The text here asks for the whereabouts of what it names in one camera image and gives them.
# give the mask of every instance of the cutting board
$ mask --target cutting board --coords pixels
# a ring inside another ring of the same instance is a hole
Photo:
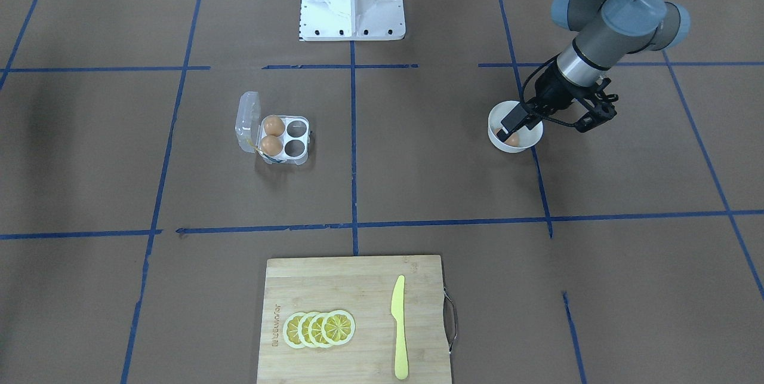
[[[257,384],[401,382],[393,370],[396,324],[390,314],[398,275],[406,276],[405,382],[451,384],[440,256],[268,260]],[[284,320],[291,314],[335,309],[355,319],[347,344],[294,349],[284,343]]]

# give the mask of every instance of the egg carton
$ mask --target egg carton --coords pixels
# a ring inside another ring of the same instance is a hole
[[[308,160],[308,144],[310,143],[310,123],[305,117],[299,115],[276,115],[284,122],[284,133],[278,136],[281,141],[281,152],[270,157],[262,150],[257,150],[260,157],[268,164],[303,164]],[[257,144],[267,134],[263,129],[263,123],[257,128]]]

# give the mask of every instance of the lemon slice print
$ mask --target lemon slice print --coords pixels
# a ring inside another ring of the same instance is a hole
[[[282,330],[282,333],[284,335],[284,342],[286,342],[286,345],[291,346],[292,348],[305,348],[305,344],[300,342],[300,332],[298,329],[298,325],[300,324],[300,318],[302,318],[305,315],[304,312],[296,312],[289,316],[289,318],[284,321],[284,329]]]
[[[332,346],[332,344],[328,343],[324,339],[324,336],[321,333],[321,327],[324,324],[324,319],[326,316],[327,314],[317,314],[310,319],[310,323],[308,324],[309,340],[311,343],[313,343],[313,345],[319,346],[320,348],[329,348]]]
[[[344,310],[338,309],[326,314],[321,327],[321,335],[332,345],[342,345],[351,340],[355,333],[355,320]]]
[[[300,329],[300,332],[297,333],[297,337],[300,338],[300,342],[308,348],[316,348],[316,344],[310,342],[310,329],[308,326],[310,325],[310,321],[318,314],[321,313],[317,311],[309,312],[308,314],[303,315],[302,318],[300,318],[300,322],[297,324],[297,328]]]

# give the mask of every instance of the egg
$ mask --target egg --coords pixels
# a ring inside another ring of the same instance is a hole
[[[501,131],[500,128],[496,129],[494,132],[496,136],[499,136],[499,132]],[[520,146],[520,136],[517,134],[517,132],[510,134],[510,137],[507,138],[507,141],[504,141],[505,144],[507,144],[510,147],[519,147]]]
[[[260,139],[260,150],[270,157],[279,155],[283,147],[284,146],[281,145],[281,141],[279,141],[278,137],[269,135]]]
[[[268,117],[265,117],[263,120],[263,130],[265,131],[265,134],[281,136],[281,134],[284,133],[284,130],[286,130],[286,126],[284,126],[284,122],[281,121],[281,118],[277,115],[268,115]]]

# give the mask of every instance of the yellow knife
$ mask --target yellow knife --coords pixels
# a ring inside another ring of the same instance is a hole
[[[393,314],[398,330],[395,337],[395,376],[398,379],[406,379],[409,376],[409,356],[406,353],[406,330],[403,323],[403,286],[406,277],[398,275],[393,289],[393,301],[390,302],[390,313]]]

